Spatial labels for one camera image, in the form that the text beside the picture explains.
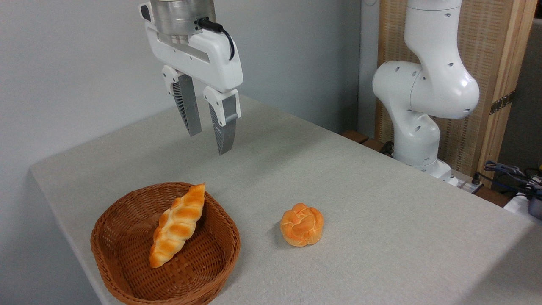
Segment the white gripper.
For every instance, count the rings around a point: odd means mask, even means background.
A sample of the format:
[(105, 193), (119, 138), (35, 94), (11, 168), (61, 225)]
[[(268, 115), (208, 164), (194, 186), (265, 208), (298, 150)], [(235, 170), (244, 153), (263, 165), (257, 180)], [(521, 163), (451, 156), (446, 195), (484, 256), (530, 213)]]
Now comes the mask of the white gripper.
[(165, 43), (156, 27), (145, 22), (153, 54), (164, 65), (162, 74), (168, 94), (174, 99), (189, 136), (201, 133), (201, 119), (192, 78), (207, 87), (210, 117), (220, 155), (232, 149), (237, 119), (241, 117), (238, 88), (243, 72), (238, 51), (230, 59), (229, 40), (222, 34), (202, 30), (188, 37), (187, 43)]

